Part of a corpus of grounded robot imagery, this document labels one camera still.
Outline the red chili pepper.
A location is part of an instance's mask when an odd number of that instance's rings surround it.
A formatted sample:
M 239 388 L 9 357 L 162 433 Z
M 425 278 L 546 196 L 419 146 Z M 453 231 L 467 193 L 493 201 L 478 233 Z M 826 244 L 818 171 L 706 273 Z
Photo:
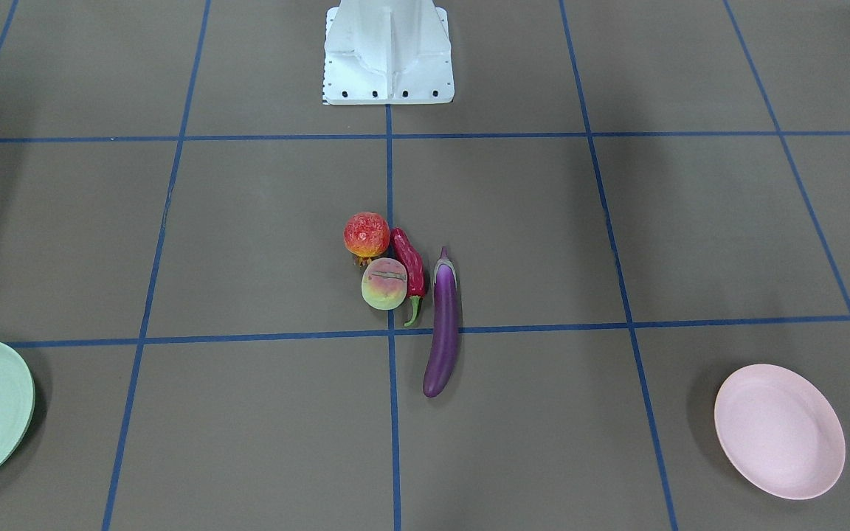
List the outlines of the red chili pepper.
M 391 244 L 395 258 L 406 269 L 406 299 L 410 302 L 410 316 L 404 326 L 410 328 L 416 323 L 421 300 L 427 294 L 425 270 L 421 253 L 412 245 L 405 231 L 398 226 L 391 229 Z

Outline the red pomegranate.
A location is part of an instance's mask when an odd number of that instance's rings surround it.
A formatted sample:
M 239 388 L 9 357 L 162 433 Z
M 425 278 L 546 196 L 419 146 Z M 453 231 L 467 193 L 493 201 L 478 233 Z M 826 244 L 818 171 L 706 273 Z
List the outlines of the red pomegranate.
M 387 219 L 377 212 L 352 215 L 343 231 L 345 249 L 361 268 L 387 254 L 390 238 L 391 229 Z

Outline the yellow pink peach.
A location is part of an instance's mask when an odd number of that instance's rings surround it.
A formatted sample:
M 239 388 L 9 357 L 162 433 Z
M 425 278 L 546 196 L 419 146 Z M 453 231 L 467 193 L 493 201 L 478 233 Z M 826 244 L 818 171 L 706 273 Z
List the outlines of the yellow pink peach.
M 363 300 L 376 310 L 394 310 L 406 299 L 407 270 L 398 260 L 382 257 L 371 261 L 361 281 Z

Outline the purple eggplant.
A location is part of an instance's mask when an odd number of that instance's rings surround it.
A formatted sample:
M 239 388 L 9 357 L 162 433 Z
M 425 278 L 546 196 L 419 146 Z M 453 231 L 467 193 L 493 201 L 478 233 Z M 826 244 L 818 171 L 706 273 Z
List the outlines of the purple eggplant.
M 429 359 L 423 375 L 423 394 L 434 399 L 446 388 L 455 369 L 459 347 L 461 309 L 459 285 L 455 265 L 443 246 L 434 275 L 434 322 L 432 323 L 432 343 Z

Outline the pink plate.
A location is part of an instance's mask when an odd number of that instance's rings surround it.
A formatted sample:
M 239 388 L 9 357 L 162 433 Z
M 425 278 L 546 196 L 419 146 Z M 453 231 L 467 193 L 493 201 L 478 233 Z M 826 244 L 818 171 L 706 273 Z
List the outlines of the pink plate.
M 835 487 L 846 467 L 846 434 L 826 396 L 791 369 L 740 367 L 713 404 L 719 446 L 753 486 L 788 500 Z

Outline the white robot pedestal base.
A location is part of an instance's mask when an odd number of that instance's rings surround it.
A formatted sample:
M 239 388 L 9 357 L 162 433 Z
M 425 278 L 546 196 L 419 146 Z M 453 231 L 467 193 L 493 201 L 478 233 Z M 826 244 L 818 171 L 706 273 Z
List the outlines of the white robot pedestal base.
M 432 1 L 341 1 L 326 13 L 322 103 L 455 99 L 448 13 Z

